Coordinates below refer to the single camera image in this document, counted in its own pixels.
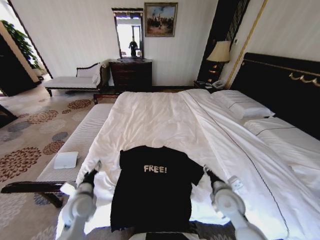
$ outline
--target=black t-shirt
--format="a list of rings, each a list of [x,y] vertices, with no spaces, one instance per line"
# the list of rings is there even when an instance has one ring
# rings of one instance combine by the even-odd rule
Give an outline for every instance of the black t-shirt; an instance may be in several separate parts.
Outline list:
[[[111,230],[182,232],[191,216],[192,184],[203,167],[184,152],[138,146],[120,152],[121,173],[111,205]]]

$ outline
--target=gold headboard trim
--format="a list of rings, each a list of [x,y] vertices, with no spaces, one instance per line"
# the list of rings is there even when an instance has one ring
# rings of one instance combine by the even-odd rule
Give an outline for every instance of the gold headboard trim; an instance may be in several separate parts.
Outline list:
[[[316,77],[320,77],[320,73],[315,73],[315,72],[310,72],[310,71],[303,71],[303,70],[299,70],[299,69],[294,69],[294,68],[290,68],[290,67],[269,64],[269,63],[265,63],[265,62],[261,62],[261,61],[249,60],[249,59],[245,59],[245,58],[243,59],[243,61],[252,62],[252,63],[256,63],[256,64],[263,64],[263,65],[274,67],[274,68],[285,69],[285,70],[289,70],[289,71],[293,71],[293,72],[297,72],[297,73],[302,73],[302,74],[306,74],[306,75],[313,75],[313,76],[316,76]],[[294,77],[294,73],[293,72],[291,72],[289,74],[289,77],[292,80],[300,80],[301,82],[303,82],[305,84],[313,83],[315,86],[320,87],[320,83],[318,82],[318,78],[314,78],[312,80],[306,80],[304,75],[301,75],[299,77]]]

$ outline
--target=person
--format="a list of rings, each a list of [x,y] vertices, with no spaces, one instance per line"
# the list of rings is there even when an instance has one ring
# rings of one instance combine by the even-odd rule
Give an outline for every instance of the person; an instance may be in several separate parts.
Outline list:
[[[129,49],[131,49],[131,57],[136,57],[136,49],[138,48],[138,44],[135,42],[135,37],[132,36],[132,41],[129,44]]]

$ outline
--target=red floral pattern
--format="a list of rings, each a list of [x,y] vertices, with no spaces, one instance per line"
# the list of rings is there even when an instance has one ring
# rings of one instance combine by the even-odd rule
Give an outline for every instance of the red floral pattern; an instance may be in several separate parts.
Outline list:
[[[53,141],[51,143],[49,143],[47,146],[44,147],[44,149],[42,150],[42,152],[45,155],[51,155],[51,154],[55,154],[59,151],[59,149],[65,144],[64,141]]]
[[[57,115],[56,110],[47,110],[31,115],[27,121],[31,124],[41,124],[54,119]]]
[[[41,152],[37,147],[25,147],[6,154],[0,159],[0,182],[12,179],[26,172],[37,163]]]
[[[71,109],[66,109],[66,110],[63,110],[61,113],[62,114],[68,114],[68,113],[71,113],[72,110]]]
[[[89,99],[80,99],[68,104],[70,109],[83,109],[88,107],[92,102]]]

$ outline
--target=wooden dresser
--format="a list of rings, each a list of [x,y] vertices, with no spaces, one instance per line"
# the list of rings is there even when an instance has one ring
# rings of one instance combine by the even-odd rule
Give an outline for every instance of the wooden dresser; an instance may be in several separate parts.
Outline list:
[[[110,69],[116,92],[148,92],[152,86],[152,60],[111,60]]]

